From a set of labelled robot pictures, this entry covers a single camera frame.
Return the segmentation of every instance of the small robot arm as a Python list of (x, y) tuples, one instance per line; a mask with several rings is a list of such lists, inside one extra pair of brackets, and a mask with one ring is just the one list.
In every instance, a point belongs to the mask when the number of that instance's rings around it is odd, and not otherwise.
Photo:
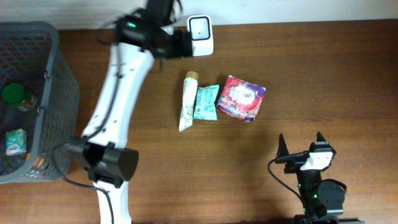
[[(321, 172), (331, 167), (336, 151), (329, 142), (317, 133), (317, 140), (308, 151), (289, 154), (285, 139), (279, 135), (277, 157), (268, 164), (268, 171), (280, 184), (293, 192), (302, 202), (305, 215), (296, 215), (295, 224), (360, 224), (361, 221), (339, 221), (343, 214), (343, 203), (347, 186), (333, 180), (322, 180)], [(271, 164), (285, 164), (285, 174), (296, 174), (299, 194), (280, 181), (271, 171)]]

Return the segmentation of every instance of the white arm segment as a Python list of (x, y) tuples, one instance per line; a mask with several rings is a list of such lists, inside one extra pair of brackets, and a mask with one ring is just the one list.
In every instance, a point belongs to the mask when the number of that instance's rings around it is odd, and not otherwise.
[[(83, 131), (84, 136), (88, 136), (96, 131), (101, 125), (111, 102), (112, 94), (117, 79), (118, 63), (121, 64), (120, 74), (123, 76), (119, 81), (118, 92), (110, 113), (108, 122), (102, 132), (91, 138), (88, 142), (100, 146), (106, 146), (109, 142), (115, 144), (116, 149), (124, 149), (127, 145), (127, 133), (134, 105), (136, 104), (142, 82), (154, 63), (153, 55), (146, 50), (140, 51), (140, 47), (125, 43), (119, 44), (120, 62), (117, 57), (117, 47), (111, 47), (111, 58), (109, 62), (108, 74), (102, 87), (98, 103), (94, 114), (87, 127)], [(98, 181), (94, 182), (95, 187), (105, 189), (111, 198), (114, 223), (131, 224), (131, 217), (128, 209), (129, 182), (123, 182), (120, 188), (115, 188), (113, 184)], [(97, 191), (99, 200), (99, 211), (101, 213), (101, 224), (111, 223), (111, 213), (109, 211), (106, 196)]]
[[(129, 214), (129, 182), (123, 182), (119, 189), (115, 188), (113, 184), (98, 181), (94, 182), (95, 187), (105, 189), (109, 192), (111, 198), (114, 223), (115, 224), (131, 224), (131, 217)], [(99, 212), (101, 214), (101, 224), (112, 223), (111, 212), (108, 205), (108, 200), (104, 193), (97, 191), (99, 200)]]
[(118, 62), (116, 46), (111, 47), (108, 74), (102, 87), (98, 103), (83, 135), (87, 136), (96, 131), (108, 110), (111, 97), (117, 79), (117, 63), (121, 63), (121, 75), (119, 89), (116, 93), (114, 106), (108, 122), (102, 132), (91, 138), (88, 142), (106, 146), (109, 142), (115, 144), (115, 148), (123, 149), (127, 145), (127, 133), (130, 117), (136, 104), (142, 82), (154, 63), (153, 55), (146, 50), (140, 51), (140, 47), (120, 43), (121, 62)]

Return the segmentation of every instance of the wooden table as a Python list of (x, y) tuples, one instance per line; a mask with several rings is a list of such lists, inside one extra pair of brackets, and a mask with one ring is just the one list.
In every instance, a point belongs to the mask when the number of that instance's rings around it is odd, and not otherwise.
[[(348, 186), (342, 218), (398, 220), (398, 20), (214, 27), (214, 54), (165, 61), (147, 76), (130, 123), (140, 152), (129, 187), (136, 223), (267, 222), (302, 213), (294, 194), (267, 172), (283, 133), (291, 152), (317, 131), (336, 149), (323, 178)], [(76, 134), (86, 126), (108, 67), (109, 47), (93, 31), (60, 33), (80, 84)], [(182, 133), (178, 118), (189, 70), (200, 86), (228, 75), (267, 88), (257, 120), (218, 113)], [(272, 166), (290, 186), (294, 175)], [(90, 184), (75, 166), (71, 179)], [(59, 180), (0, 186), (1, 223), (99, 223), (96, 192)]]

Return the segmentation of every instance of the toothpaste tube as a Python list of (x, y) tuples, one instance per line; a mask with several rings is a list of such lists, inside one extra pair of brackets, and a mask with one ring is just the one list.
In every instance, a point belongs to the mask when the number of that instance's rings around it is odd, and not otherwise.
[(183, 130), (192, 126), (193, 123), (193, 104), (197, 96), (198, 77), (196, 72), (187, 72), (184, 79), (184, 88), (182, 91), (182, 109), (180, 115), (179, 130)]

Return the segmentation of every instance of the snack packet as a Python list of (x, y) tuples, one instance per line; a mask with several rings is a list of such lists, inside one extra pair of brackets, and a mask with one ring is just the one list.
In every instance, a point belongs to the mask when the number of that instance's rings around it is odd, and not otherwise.
[(216, 101), (219, 85), (198, 87), (197, 105), (194, 110), (193, 119), (217, 120)]
[(6, 154), (14, 156), (26, 152), (26, 131), (23, 129), (6, 133)]
[(217, 109), (243, 121), (254, 121), (266, 89), (229, 76), (218, 100)]

